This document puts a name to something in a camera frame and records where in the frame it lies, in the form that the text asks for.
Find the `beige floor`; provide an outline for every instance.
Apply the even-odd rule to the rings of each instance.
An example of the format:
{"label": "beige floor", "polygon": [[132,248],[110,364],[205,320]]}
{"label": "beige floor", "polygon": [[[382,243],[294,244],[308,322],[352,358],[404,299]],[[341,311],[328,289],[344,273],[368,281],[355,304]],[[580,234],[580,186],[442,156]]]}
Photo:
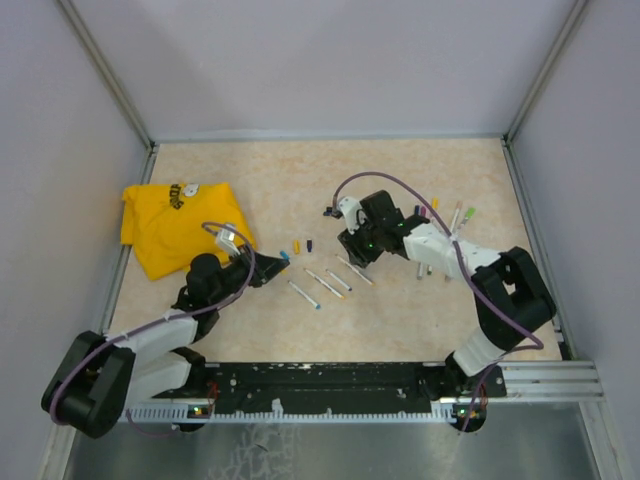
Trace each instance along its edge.
{"label": "beige floor", "polygon": [[[355,277],[334,257],[344,222],[323,217],[338,184],[351,174],[379,170],[405,180],[427,198],[440,199],[449,221],[458,200],[477,213],[465,237],[486,247],[529,248],[500,142],[497,139],[412,139],[304,142],[233,142],[162,145],[151,183],[230,182],[259,251],[292,254],[292,241],[313,239],[313,253],[292,255],[287,272],[249,289],[222,311],[212,332],[193,345],[210,361],[432,361],[444,359],[477,326],[465,285],[441,274],[416,280],[416,264],[384,255],[369,266],[376,286]],[[387,189],[405,214],[415,201],[383,179],[361,179],[345,193],[363,197]],[[308,277],[330,268],[353,292],[340,300]],[[312,295],[315,311],[287,284]],[[111,331],[156,319],[184,285],[177,272],[156,282],[129,258]],[[546,348],[512,359],[560,359],[552,325],[538,335]]]}

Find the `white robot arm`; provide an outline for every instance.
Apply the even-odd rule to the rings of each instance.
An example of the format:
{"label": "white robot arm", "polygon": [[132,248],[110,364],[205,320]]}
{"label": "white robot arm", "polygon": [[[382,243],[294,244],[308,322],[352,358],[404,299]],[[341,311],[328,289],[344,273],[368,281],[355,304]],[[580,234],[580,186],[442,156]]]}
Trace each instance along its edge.
{"label": "white robot arm", "polygon": [[42,397],[43,410],[98,438],[140,401],[201,388],[205,358],[187,346],[211,331],[220,317],[217,305],[239,295],[243,284],[261,287],[289,265],[282,258],[251,253],[246,245],[237,248],[226,231],[218,233],[217,243],[231,255],[229,265],[223,268],[212,254],[197,256],[187,285],[164,315],[167,321],[159,319],[131,336],[78,335]]}
{"label": "white robot arm", "polygon": [[[362,201],[343,197],[338,202],[346,230],[338,239],[351,263],[365,268],[383,252],[431,265],[447,276],[463,281],[453,240],[458,242],[465,268],[476,287],[503,313],[529,332],[555,315],[556,307],[530,255],[514,247],[509,252],[480,247],[455,236],[448,237],[419,215],[405,218],[386,191]],[[509,293],[506,284],[515,285]],[[473,378],[514,348],[524,336],[502,322],[476,297],[480,325],[447,359],[449,367]]]}

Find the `pen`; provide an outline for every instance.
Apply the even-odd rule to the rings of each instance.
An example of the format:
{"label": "pen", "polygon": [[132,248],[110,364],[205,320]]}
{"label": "pen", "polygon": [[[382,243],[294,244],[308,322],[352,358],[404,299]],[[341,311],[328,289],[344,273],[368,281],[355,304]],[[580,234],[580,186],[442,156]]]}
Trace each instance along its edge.
{"label": "pen", "polygon": [[449,230],[453,232],[456,229],[456,223],[458,223],[458,217],[460,216],[460,209],[462,208],[462,202],[456,203],[456,210],[453,212],[453,218],[451,219],[451,225]]}
{"label": "pen", "polygon": [[344,298],[344,295],[342,295],[339,291],[337,291],[335,288],[333,288],[331,285],[329,285],[327,282],[325,282],[322,278],[320,278],[319,276],[317,276],[315,273],[313,273],[311,270],[309,270],[308,268],[304,269],[305,272],[307,272],[311,277],[313,277],[315,280],[317,280],[317,282],[322,285],[324,288],[326,288],[327,290],[329,290],[331,293],[333,293],[336,297],[338,298]]}
{"label": "pen", "polygon": [[349,267],[353,273],[355,273],[356,275],[358,275],[361,279],[363,279],[365,282],[367,282],[369,285],[371,285],[372,287],[375,285],[375,283],[373,283],[372,280],[369,280],[360,270],[358,270],[356,267],[354,267],[353,265],[351,265],[349,262],[347,262],[344,258],[342,258],[340,255],[336,255],[336,258],[338,260],[340,260],[342,263],[344,263],[347,267]]}
{"label": "pen", "polygon": [[295,283],[293,283],[291,280],[289,280],[289,285],[291,285],[291,287],[298,292],[300,295],[302,295],[302,297],[309,302],[311,305],[313,305],[313,308],[315,308],[316,310],[320,310],[320,304],[318,302],[316,302],[313,298],[311,298],[309,295],[307,295],[307,293],[302,290],[299,286],[297,286]]}
{"label": "pen", "polygon": [[347,282],[345,282],[344,280],[342,280],[339,276],[337,276],[335,273],[333,273],[331,270],[329,270],[328,268],[324,269],[325,272],[327,272],[331,278],[333,278],[336,282],[338,282],[340,285],[342,285],[344,288],[346,288],[349,292],[351,290],[353,290],[349,284]]}
{"label": "pen", "polygon": [[[438,208],[438,197],[433,197],[431,199],[431,206],[433,207],[434,210]],[[433,273],[433,268],[431,267],[431,265],[427,265],[427,275],[431,275],[432,273]]]}
{"label": "pen", "polygon": [[[422,217],[427,217],[427,207],[425,207],[424,205],[421,205],[419,208],[419,212],[420,216]],[[422,278],[424,277],[424,269],[425,269],[425,265],[424,263],[420,262],[418,263],[418,275],[416,275],[416,278],[418,280],[422,280]]]}

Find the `white wall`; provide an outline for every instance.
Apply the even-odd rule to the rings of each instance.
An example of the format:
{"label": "white wall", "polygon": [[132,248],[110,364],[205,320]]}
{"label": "white wall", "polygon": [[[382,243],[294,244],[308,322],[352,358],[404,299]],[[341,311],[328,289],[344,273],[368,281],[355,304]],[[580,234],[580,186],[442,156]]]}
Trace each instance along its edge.
{"label": "white wall", "polygon": [[594,0],[516,141],[567,321],[640,475],[640,2]]}
{"label": "white wall", "polygon": [[573,0],[75,0],[170,139],[501,134]]}
{"label": "white wall", "polygon": [[51,0],[0,2],[0,476],[35,478],[40,397],[96,323],[145,158]]}

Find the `yellow t-shirt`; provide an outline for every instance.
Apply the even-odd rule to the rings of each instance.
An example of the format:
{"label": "yellow t-shirt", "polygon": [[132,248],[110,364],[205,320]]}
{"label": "yellow t-shirt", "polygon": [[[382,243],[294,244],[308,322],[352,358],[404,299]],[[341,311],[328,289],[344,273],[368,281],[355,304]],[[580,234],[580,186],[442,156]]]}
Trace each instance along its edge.
{"label": "yellow t-shirt", "polygon": [[[256,243],[228,183],[219,185],[134,185],[125,189],[120,241],[133,251],[150,280],[188,267],[201,253],[213,253],[221,263],[228,255],[203,222],[232,223],[251,245]],[[234,243],[242,245],[236,235]]]}

